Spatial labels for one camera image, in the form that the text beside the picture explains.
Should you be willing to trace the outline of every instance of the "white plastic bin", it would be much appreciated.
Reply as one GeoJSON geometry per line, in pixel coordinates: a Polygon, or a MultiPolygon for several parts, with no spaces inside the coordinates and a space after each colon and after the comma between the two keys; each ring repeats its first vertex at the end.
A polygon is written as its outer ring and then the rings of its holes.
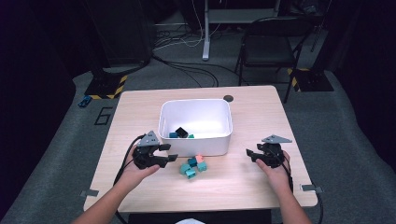
{"type": "Polygon", "coordinates": [[[230,106],[223,99],[175,100],[163,104],[158,133],[168,154],[179,157],[220,156],[228,151],[233,122],[230,106]],[[178,128],[194,138],[170,138],[178,128]]]}

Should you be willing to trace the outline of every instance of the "black chair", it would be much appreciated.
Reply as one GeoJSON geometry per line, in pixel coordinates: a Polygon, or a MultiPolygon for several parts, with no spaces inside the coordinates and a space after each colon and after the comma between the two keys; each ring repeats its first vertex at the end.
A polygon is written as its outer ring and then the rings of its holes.
{"type": "Polygon", "coordinates": [[[294,78],[303,43],[314,26],[307,17],[272,17],[254,21],[242,37],[242,46],[235,66],[239,68],[239,86],[242,84],[244,67],[291,68],[290,81],[284,103],[288,101],[291,82],[294,78]],[[296,47],[290,37],[297,38],[296,47]]]}

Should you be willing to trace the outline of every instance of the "gray carpet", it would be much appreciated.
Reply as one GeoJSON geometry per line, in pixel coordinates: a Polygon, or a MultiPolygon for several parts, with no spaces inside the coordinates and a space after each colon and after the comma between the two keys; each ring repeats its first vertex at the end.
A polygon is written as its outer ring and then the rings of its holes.
{"type": "MultiPolygon", "coordinates": [[[[210,60],[206,64],[219,64],[233,70],[240,36],[224,34],[213,39],[210,60]]],[[[312,66],[320,49],[317,46],[315,52],[309,51],[313,42],[311,37],[299,67],[312,66]]],[[[154,50],[154,53],[168,61],[203,63],[202,46],[202,42],[191,48],[179,44],[154,50]]],[[[237,76],[225,69],[199,67],[211,71],[220,86],[237,85],[237,76]]],[[[250,74],[255,80],[264,77],[272,80],[275,78],[273,72],[251,71],[250,74]]],[[[376,155],[361,132],[353,108],[336,77],[331,72],[326,72],[326,76],[334,91],[292,91],[284,105],[308,173],[325,190],[322,194],[323,223],[396,223],[396,175],[376,155]]],[[[278,80],[287,78],[282,69],[278,80]]],[[[118,103],[118,99],[93,100],[88,107],[79,108],[77,104],[91,79],[90,73],[74,79],[77,92],[64,122],[1,223],[69,223],[82,213],[84,198],[79,194],[90,187],[110,125],[110,122],[107,125],[94,123],[104,106],[112,106],[113,109],[106,112],[113,115],[118,103]]],[[[128,76],[124,90],[200,86],[212,87],[213,79],[200,74],[186,75],[152,60],[147,67],[128,76]]],[[[286,87],[276,84],[281,98],[286,87]]],[[[318,206],[305,210],[314,223],[318,221],[318,206]]],[[[278,210],[273,211],[273,221],[280,222],[278,210]]],[[[119,222],[114,218],[112,223],[119,222]]]]}

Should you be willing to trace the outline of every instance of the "table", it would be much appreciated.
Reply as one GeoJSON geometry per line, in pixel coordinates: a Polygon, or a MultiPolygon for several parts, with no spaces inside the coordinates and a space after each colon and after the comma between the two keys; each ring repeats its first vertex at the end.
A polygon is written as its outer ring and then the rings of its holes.
{"type": "MultiPolygon", "coordinates": [[[[276,134],[292,140],[282,144],[290,156],[294,195],[301,206],[317,204],[316,194],[302,191],[311,184],[300,150],[273,86],[244,86],[201,89],[125,91],[112,120],[84,210],[112,187],[120,163],[131,142],[143,133],[158,134],[163,103],[179,99],[208,99],[233,96],[230,102],[233,133],[228,153],[204,157],[207,170],[192,179],[179,173],[187,158],[177,158],[151,175],[123,200],[119,211],[126,213],[200,212],[219,210],[270,209],[279,207],[266,175],[246,154],[246,148],[259,152],[256,144],[276,134]]],[[[156,151],[156,155],[166,152],[156,151]]]]}
{"type": "Polygon", "coordinates": [[[209,23],[251,23],[265,17],[277,16],[280,0],[276,0],[274,8],[253,9],[209,9],[205,0],[205,43],[202,60],[209,60],[210,36],[209,23]]]}

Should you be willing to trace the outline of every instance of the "person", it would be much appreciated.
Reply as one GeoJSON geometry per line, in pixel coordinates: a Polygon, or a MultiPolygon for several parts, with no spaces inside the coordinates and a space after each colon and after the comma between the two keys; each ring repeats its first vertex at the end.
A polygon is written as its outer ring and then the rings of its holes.
{"type": "MultiPolygon", "coordinates": [[[[159,165],[154,165],[144,170],[140,170],[137,166],[130,162],[135,146],[132,148],[128,160],[128,164],[122,173],[120,180],[111,188],[99,201],[91,206],[87,211],[81,214],[72,223],[109,223],[119,208],[122,200],[126,195],[136,188],[144,178],[154,174],[160,169],[159,165]]],[[[283,151],[285,156],[284,165],[290,168],[290,156],[283,151]]],[[[282,166],[271,168],[263,161],[256,160],[257,165],[266,173],[271,188],[274,190],[279,200],[280,212],[284,224],[309,224],[311,221],[306,215],[303,208],[299,205],[293,193],[290,190],[289,178],[282,166]]]]}

